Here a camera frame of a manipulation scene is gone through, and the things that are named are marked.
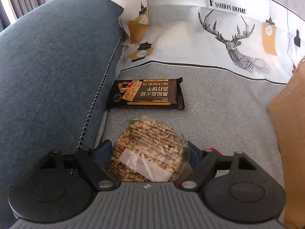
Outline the round rice cake bag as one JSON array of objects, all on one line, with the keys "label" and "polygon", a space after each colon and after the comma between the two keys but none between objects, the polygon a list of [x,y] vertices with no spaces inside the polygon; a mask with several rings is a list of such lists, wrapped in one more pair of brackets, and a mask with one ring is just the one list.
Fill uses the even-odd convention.
[{"label": "round rice cake bag", "polygon": [[192,171],[190,157],[183,133],[142,116],[129,120],[113,145],[106,167],[120,181],[181,181]]}]

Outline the black cracker package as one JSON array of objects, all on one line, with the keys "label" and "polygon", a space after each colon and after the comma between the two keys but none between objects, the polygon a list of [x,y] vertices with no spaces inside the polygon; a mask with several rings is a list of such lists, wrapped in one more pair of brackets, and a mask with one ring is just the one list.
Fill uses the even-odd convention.
[{"label": "black cracker package", "polygon": [[116,80],[109,93],[107,108],[173,108],[185,109],[178,79]]}]

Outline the small red gold candy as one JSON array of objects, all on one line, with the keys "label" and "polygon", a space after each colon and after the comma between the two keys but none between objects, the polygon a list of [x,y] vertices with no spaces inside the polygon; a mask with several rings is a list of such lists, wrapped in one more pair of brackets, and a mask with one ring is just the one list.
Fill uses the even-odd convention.
[{"label": "small red gold candy", "polygon": [[223,155],[222,153],[220,153],[220,151],[218,151],[217,149],[213,148],[213,147],[210,147],[210,148],[207,148],[205,149],[206,152],[216,152],[218,155]]}]

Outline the brown cardboard box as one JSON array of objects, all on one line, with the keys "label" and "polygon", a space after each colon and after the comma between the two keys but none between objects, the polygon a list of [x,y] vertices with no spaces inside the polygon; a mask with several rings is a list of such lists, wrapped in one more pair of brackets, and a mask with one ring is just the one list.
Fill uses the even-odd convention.
[{"label": "brown cardboard box", "polygon": [[304,228],[304,59],[268,112],[281,153],[286,205],[284,225]]}]

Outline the grey deer print sofa cover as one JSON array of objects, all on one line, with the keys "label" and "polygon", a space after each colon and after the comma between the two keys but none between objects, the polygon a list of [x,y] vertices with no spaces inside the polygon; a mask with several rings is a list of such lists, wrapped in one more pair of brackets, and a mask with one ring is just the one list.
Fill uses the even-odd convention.
[{"label": "grey deer print sofa cover", "polygon": [[123,7],[127,31],[117,77],[182,77],[185,109],[112,108],[97,141],[115,140],[129,119],[147,116],[200,148],[243,150],[282,184],[268,103],[304,56],[304,9],[275,0],[111,1]]}]

